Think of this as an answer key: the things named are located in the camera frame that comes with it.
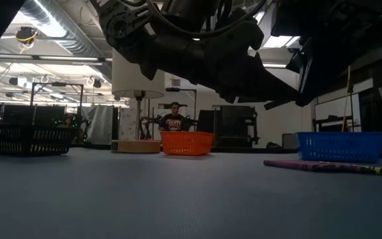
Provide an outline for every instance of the pipe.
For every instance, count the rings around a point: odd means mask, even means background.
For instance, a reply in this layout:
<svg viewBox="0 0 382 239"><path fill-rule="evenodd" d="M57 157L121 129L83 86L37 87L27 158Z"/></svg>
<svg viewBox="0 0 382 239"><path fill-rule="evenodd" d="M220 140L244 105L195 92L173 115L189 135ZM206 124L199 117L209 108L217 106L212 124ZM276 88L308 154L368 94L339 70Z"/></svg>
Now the pipe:
<svg viewBox="0 0 382 239"><path fill-rule="evenodd" d="M78 25L54 0L26 0L20 13L48 37L65 37L72 40L56 41L74 56L101 57L102 53ZM111 80L111 64L92 66Z"/></svg>

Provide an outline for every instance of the orange basket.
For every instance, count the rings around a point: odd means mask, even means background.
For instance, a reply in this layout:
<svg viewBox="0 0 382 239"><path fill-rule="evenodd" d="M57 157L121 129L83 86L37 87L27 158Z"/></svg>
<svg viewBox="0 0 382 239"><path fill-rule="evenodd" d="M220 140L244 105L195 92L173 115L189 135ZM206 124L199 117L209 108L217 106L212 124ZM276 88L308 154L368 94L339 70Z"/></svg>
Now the orange basket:
<svg viewBox="0 0 382 239"><path fill-rule="evenodd" d="M167 155L199 156L210 153L213 134L206 132L161 132L163 152Z"/></svg>

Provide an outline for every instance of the black t-shirt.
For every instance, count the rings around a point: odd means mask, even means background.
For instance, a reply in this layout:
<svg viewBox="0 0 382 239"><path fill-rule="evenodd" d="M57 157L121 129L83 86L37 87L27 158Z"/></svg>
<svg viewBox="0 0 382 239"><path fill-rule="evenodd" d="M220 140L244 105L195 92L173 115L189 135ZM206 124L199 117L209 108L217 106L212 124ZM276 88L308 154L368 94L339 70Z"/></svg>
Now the black t-shirt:
<svg viewBox="0 0 382 239"><path fill-rule="evenodd" d="M175 116L168 114L163 117L162 124L160 126L163 127L166 131L182 131L183 121L184 116L180 114Z"/></svg>

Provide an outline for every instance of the round wooden base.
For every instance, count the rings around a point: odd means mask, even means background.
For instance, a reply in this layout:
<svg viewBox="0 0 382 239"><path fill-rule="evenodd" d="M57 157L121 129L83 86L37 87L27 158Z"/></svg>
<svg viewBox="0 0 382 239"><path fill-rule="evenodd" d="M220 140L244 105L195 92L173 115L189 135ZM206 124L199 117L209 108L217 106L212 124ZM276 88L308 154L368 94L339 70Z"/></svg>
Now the round wooden base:
<svg viewBox="0 0 382 239"><path fill-rule="evenodd" d="M160 141L113 140L111 151L116 153L160 153Z"/></svg>

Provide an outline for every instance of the plastic basket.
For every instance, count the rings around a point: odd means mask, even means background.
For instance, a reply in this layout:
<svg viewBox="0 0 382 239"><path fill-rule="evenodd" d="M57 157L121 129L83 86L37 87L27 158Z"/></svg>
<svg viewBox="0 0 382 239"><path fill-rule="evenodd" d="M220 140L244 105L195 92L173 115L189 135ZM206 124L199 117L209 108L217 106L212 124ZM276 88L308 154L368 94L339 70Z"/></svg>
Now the plastic basket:
<svg viewBox="0 0 382 239"><path fill-rule="evenodd" d="M55 127L0 125L0 155L60 155L69 151L76 130Z"/></svg>
<svg viewBox="0 0 382 239"><path fill-rule="evenodd" d="M376 163L382 133L297 133L300 158L307 161Z"/></svg>
<svg viewBox="0 0 382 239"><path fill-rule="evenodd" d="M213 134L205 132L161 132L163 152L167 155L199 156L210 153Z"/></svg>

